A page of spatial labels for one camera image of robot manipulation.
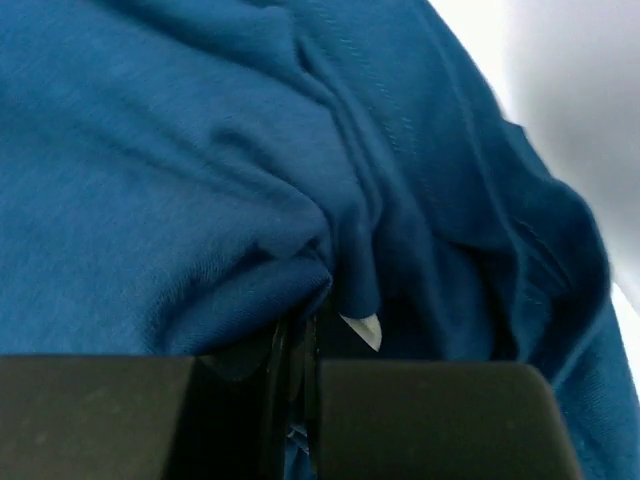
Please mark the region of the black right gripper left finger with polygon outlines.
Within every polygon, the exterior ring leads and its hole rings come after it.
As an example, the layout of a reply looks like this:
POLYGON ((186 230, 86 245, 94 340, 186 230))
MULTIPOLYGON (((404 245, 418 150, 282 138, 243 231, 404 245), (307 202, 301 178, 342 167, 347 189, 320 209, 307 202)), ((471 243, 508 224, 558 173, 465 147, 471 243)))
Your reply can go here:
POLYGON ((212 357, 5 356, 5 479, 276 479, 264 374, 212 357))

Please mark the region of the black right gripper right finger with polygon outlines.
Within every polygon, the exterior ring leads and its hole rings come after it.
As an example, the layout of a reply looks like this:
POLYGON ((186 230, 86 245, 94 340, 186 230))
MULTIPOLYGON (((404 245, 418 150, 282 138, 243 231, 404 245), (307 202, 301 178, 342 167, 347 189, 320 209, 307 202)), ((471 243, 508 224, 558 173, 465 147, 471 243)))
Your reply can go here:
POLYGON ((509 362, 380 360, 316 324, 311 452, 322 479, 579 479, 554 394, 509 362))

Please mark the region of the blue t shirt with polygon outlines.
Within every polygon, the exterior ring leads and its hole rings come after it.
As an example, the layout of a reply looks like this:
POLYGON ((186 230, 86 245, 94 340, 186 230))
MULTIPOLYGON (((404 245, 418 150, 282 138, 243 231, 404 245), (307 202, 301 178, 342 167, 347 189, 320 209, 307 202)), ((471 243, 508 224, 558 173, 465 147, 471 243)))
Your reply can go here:
POLYGON ((582 197, 424 1, 5 1, 1 349, 202 354, 332 298, 380 352, 519 360, 584 474, 639 406, 582 197))

